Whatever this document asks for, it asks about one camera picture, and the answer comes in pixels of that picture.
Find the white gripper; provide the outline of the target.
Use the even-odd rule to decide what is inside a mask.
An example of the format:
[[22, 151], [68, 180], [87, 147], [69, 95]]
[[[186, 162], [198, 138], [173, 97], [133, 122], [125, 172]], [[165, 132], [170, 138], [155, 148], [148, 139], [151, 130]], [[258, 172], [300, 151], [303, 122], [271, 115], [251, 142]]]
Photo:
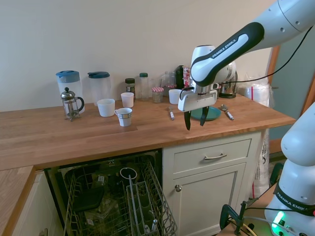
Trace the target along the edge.
[[217, 101], [217, 91], [212, 90], [204, 95], [194, 93], [192, 90], [184, 90], [180, 94], [178, 109], [184, 112], [186, 129], [190, 130], [191, 111], [202, 108], [200, 125], [203, 126], [209, 111], [209, 106], [212, 106]]

